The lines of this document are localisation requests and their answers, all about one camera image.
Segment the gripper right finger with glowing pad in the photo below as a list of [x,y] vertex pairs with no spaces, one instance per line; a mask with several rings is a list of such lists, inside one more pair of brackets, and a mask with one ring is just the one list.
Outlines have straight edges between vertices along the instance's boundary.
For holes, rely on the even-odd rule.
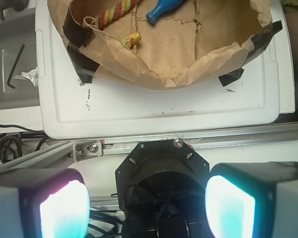
[[205,208],[217,238],[298,238],[298,162],[216,164]]

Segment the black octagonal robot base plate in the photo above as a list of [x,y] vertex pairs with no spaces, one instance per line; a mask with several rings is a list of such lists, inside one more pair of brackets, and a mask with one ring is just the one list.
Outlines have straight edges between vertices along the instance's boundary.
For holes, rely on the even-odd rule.
[[210,238],[209,163],[194,150],[133,150],[115,172],[124,238]]

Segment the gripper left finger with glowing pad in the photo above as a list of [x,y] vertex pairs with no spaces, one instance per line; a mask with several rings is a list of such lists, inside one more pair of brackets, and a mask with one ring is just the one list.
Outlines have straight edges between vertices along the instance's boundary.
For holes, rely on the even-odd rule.
[[75,169],[0,169],[0,238],[83,238],[89,210]]

